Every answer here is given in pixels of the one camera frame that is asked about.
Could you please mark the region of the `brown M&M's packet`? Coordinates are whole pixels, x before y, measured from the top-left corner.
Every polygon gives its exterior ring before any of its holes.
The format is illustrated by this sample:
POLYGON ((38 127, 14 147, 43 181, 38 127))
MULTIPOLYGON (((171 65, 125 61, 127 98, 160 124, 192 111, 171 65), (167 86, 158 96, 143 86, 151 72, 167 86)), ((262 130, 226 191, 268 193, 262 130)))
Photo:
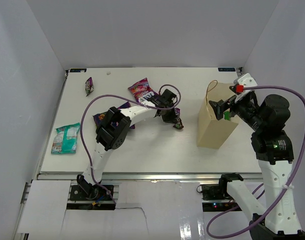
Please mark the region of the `brown M&M's packet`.
POLYGON ((181 114, 180 109, 174 108, 174 112, 175 112, 176 117, 175 117, 175 122, 174 122, 173 127, 177 130, 182 130, 184 128, 184 126, 183 126, 182 120, 180 118, 180 114, 181 114))

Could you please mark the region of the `green Fox's candy bag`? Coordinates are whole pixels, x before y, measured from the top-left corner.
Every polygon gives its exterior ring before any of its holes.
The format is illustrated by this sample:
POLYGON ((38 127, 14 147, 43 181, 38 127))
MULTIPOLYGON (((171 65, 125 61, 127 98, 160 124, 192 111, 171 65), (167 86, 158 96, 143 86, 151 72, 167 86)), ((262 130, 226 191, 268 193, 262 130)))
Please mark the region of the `green Fox's candy bag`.
POLYGON ((229 111, 225 111, 223 113, 223 119, 226 120, 226 121, 230 121, 231 120, 231 115, 230 115, 229 111))

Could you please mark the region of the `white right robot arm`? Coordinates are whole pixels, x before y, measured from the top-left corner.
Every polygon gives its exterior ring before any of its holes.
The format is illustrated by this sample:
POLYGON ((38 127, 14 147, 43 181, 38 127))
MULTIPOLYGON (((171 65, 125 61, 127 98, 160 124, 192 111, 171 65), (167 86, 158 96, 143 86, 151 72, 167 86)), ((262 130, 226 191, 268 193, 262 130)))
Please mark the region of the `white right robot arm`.
POLYGON ((217 119, 224 113, 239 116, 253 130, 251 145, 263 178, 266 205, 248 190, 237 173, 223 174, 218 193, 223 199, 233 198, 249 225, 231 234, 249 233, 253 240, 305 240, 293 197, 292 181, 302 158, 295 158, 293 145, 284 128, 291 116, 289 101, 281 95, 267 95, 258 104, 255 87, 236 84, 230 87, 233 96, 211 101, 217 119))

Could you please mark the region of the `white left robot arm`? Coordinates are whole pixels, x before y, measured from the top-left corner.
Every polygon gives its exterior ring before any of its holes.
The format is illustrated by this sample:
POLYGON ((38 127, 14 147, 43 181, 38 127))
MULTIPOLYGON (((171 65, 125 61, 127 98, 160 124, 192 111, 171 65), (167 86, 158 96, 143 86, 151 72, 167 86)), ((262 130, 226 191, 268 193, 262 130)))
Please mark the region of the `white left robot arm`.
POLYGON ((180 103, 181 98, 180 92, 175 94, 165 89, 161 95, 155 94, 149 98, 142 97, 138 102, 118 95, 105 94, 94 98, 87 105, 80 121, 80 138, 89 159, 89 165, 83 174, 79 174, 76 179, 80 192, 86 199, 94 200, 99 195, 98 188, 101 188, 109 195, 112 201, 115 200, 112 192, 101 184, 105 166, 112 152, 125 142, 130 126, 159 116, 163 117, 165 122, 175 119, 175 108, 180 103), (96 128, 95 151, 94 154, 90 154, 83 135, 84 120, 90 106, 95 101, 105 97, 125 100, 133 103, 134 106, 122 109, 112 106, 107 110, 104 118, 96 128))

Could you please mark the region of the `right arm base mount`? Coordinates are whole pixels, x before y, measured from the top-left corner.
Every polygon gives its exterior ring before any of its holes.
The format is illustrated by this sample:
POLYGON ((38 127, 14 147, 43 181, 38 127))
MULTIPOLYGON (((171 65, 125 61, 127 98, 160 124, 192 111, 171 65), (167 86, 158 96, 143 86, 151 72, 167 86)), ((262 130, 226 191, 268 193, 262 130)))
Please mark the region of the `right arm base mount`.
POLYGON ((234 211, 241 211, 231 196, 224 196, 218 184, 200 184, 196 192, 202 197, 203 212, 224 212, 236 207, 234 211))

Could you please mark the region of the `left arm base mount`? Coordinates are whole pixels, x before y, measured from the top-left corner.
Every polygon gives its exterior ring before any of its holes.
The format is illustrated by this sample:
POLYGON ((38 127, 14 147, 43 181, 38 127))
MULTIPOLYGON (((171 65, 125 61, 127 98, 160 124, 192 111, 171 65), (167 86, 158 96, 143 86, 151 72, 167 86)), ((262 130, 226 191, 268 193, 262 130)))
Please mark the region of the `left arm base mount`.
POLYGON ((68 196, 68 209, 74 210, 114 210, 114 186, 105 185, 107 190, 95 185, 84 190, 78 184, 72 185, 68 196))

